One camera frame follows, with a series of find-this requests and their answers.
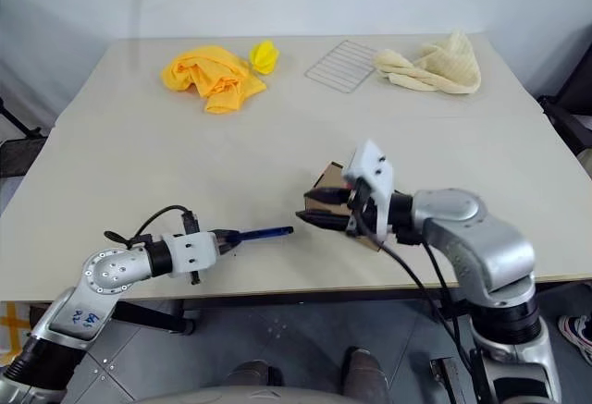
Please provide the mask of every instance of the small brown box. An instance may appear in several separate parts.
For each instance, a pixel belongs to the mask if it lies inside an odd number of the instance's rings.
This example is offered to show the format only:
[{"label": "small brown box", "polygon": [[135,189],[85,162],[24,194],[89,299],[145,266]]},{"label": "small brown box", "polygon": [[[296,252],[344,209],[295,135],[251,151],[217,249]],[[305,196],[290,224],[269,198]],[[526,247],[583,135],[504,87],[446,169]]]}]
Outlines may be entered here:
[{"label": "small brown box", "polygon": [[[313,185],[314,189],[319,187],[342,187],[347,188],[348,184],[343,178],[341,177],[341,170],[343,169],[343,165],[338,164],[336,162],[331,162],[325,168],[323,174],[319,177],[319,179]],[[319,201],[315,201],[314,199],[304,198],[304,208],[308,209],[320,209],[320,210],[329,210],[331,213],[334,214],[351,214],[352,211],[348,208],[346,204],[342,205],[329,205],[327,203],[322,203]],[[372,250],[378,251],[379,248],[367,237],[361,236],[356,238],[359,242],[363,243],[366,247],[371,248]]]}]

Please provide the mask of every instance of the white table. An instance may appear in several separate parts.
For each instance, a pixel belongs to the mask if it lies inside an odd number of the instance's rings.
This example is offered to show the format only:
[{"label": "white table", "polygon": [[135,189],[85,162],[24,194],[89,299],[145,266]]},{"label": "white table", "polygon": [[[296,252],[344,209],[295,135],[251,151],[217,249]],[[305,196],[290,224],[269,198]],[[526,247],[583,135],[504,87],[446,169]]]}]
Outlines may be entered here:
[{"label": "white table", "polygon": [[[438,37],[349,39],[413,56]],[[191,208],[202,229],[292,225],[295,233],[241,244],[199,286],[163,276],[128,298],[410,288],[387,255],[294,216],[327,163],[345,161],[366,138],[395,165],[399,190],[479,193],[532,241],[538,280],[592,277],[592,182],[485,37],[472,36],[483,86],[470,96],[412,92],[376,75],[343,94],[306,78],[341,40],[274,39],[281,56],[264,77],[268,90],[226,116],[204,113],[195,93],[170,92],[159,72],[200,44],[246,56],[260,39],[114,43],[0,217],[0,300],[51,300],[76,284],[88,255],[112,245],[104,230],[130,236],[171,203]],[[180,232],[179,216],[149,230]],[[436,283],[421,250],[397,250]]]}]

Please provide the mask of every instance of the white wall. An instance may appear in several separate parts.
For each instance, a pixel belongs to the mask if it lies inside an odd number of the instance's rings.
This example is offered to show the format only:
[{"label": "white wall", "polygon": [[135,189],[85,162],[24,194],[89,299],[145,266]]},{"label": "white wall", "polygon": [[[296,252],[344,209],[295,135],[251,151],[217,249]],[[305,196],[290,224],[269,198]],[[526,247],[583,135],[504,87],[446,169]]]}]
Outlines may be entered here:
[{"label": "white wall", "polygon": [[0,78],[51,125],[123,37],[488,31],[523,85],[555,92],[592,42],[592,0],[0,0]]}]

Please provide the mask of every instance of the cream cloth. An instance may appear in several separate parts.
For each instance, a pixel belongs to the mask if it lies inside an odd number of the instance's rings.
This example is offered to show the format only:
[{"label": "cream cloth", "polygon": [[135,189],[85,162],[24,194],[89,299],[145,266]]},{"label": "cream cloth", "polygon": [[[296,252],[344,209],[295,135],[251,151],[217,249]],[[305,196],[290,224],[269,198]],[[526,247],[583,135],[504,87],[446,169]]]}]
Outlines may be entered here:
[{"label": "cream cloth", "polygon": [[466,94],[481,85],[481,72],[473,46],[463,32],[455,31],[441,42],[422,48],[421,57],[410,62],[392,50],[375,57],[378,72],[390,83],[421,92]]}]

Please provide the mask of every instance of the black cable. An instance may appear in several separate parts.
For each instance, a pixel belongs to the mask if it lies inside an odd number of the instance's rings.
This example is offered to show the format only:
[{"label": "black cable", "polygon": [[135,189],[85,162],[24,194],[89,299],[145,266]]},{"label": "black cable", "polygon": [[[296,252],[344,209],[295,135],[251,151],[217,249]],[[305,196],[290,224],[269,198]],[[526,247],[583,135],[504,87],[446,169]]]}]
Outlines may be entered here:
[{"label": "black cable", "polygon": [[[422,245],[424,246],[425,252],[429,256],[429,260],[432,262],[432,266],[434,267],[434,271],[436,272],[436,276],[438,277],[438,281],[440,282],[440,286],[442,287],[442,294],[444,295],[444,300],[452,306],[454,302],[452,302],[452,295],[450,294],[450,290],[446,281],[444,280],[444,276],[440,271],[440,266],[438,265],[438,261],[436,261],[436,256],[434,256],[434,252],[432,249],[429,248],[425,239],[422,239]],[[459,318],[452,311],[452,326],[454,327],[454,343],[456,344],[456,349],[461,352],[463,350],[463,343],[461,342],[461,329],[459,327]]]},{"label": "black cable", "polygon": [[153,223],[153,221],[160,215],[166,213],[166,212],[170,212],[171,210],[181,210],[183,213],[187,213],[189,211],[188,208],[185,208],[182,205],[169,205],[168,207],[165,207],[161,210],[158,210],[156,213],[154,213],[152,216],[150,216],[148,219],[146,219],[146,222],[144,222],[142,224],[142,226],[138,229],[138,231],[136,231],[136,234],[133,235],[134,238],[139,237],[142,232],[150,225]]},{"label": "black cable", "polygon": [[[438,318],[438,320],[440,321],[440,323],[444,326],[444,329],[446,330],[446,333],[449,334],[449,336],[455,342],[455,346],[456,346],[456,339],[454,337],[454,334],[452,333],[452,330],[450,329],[450,326],[446,322],[446,319],[442,315],[442,312],[439,310],[437,304],[429,296],[429,293],[427,292],[426,287],[424,286],[424,284],[422,283],[422,281],[419,280],[419,278],[417,277],[417,275],[415,274],[415,272],[411,269],[411,267],[409,265],[407,265],[407,263],[393,249],[391,249],[388,246],[384,245],[382,242],[380,242],[376,238],[376,235],[370,230],[370,228],[368,228],[368,225],[364,222],[364,220],[362,218],[362,215],[359,212],[354,211],[353,212],[353,217],[355,218],[355,220],[357,222],[357,225],[362,230],[362,232],[379,249],[381,249],[386,254],[388,254],[388,256],[390,256],[392,259],[394,259],[395,261],[397,261],[397,263],[399,263],[399,265],[403,268],[403,270],[405,270],[405,272],[407,272],[407,275],[409,275],[409,277],[413,280],[413,282],[415,283],[415,285],[417,285],[417,287],[420,289],[420,291],[424,294],[425,299],[427,300],[427,303],[430,305],[430,307],[432,309],[432,313],[436,315],[436,317]],[[471,362],[469,361],[469,357],[468,357],[466,351],[463,349],[462,346],[457,346],[457,349],[459,350],[459,356],[461,357],[462,364],[466,368],[467,372],[470,375],[472,375],[473,374],[473,369],[471,368]]]}]

